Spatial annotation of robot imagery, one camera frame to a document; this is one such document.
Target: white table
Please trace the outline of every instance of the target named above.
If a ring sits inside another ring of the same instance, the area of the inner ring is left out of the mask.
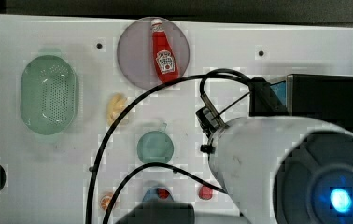
[[[0,15],[0,164],[7,185],[0,192],[0,223],[83,223],[86,197],[96,151],[107,130],[106,104],[115,92],[131,102],[144,92],[130,84],[116,61],[123,30],[133,21]],[[353,76],[353,29],[250,24],[177,22],[191,46],[187,74],[234,68],[250,77],[290,73]],[[96,44],[104,47],[97,49]],[[44,48],[57,48],[75,69],[80,105],[73,124],[55,144],[38,142],[22,123],[19,110],[21,73]],[[265,52],[259,57],[258,51]],[[211,81],[208,95],[218,109],[247,92],[229,81]],[[203,106],[198,81],[154,94],[139,105],[131,122],[118,128],[102,160],[94,194],[93,220],[102,222],[98,201],[141,165],[135,145],[142,127],[153,120],[168,123],[175,145],[171,163],[214,181],[199,151],[205,136],[195,112]],[[247,100],[223,116],[246,116]],[[201,201],[194,181],[155,169],[137,175],[122,191],[113,212],[118,219],[138,205],[154,182],[169,187],[176,200],[195,210],[238,216],[227,195]]]

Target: teal bowl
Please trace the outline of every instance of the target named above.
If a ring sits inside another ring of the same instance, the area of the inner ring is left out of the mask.
[[[78,78],[63,59],[32,60],[21,78],[21,117],[33,132],[52,135],[66,129],[78,111]]]
[[[145,133],[138,141],[138,158],[143,163],[167,163],[174,154],[174,144],[164,132],[152,131]]]

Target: gray floor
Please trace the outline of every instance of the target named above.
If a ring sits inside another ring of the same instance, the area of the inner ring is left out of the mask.
[[[0,0],[0,13],[353,26],[353,0]]]

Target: red ketchup bottle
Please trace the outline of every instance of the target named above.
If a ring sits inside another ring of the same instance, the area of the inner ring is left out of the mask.
[[[157,76],[161,82],[168,82],[179,78],[176,58],[168,43],[162,21],[154,19],[152,25],[153,60]]]

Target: red cap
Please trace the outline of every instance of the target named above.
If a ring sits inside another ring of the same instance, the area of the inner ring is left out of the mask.
[[[199,197],[203,200],[210,200],[212,198],[212,189],[202,185],[199,191]]]

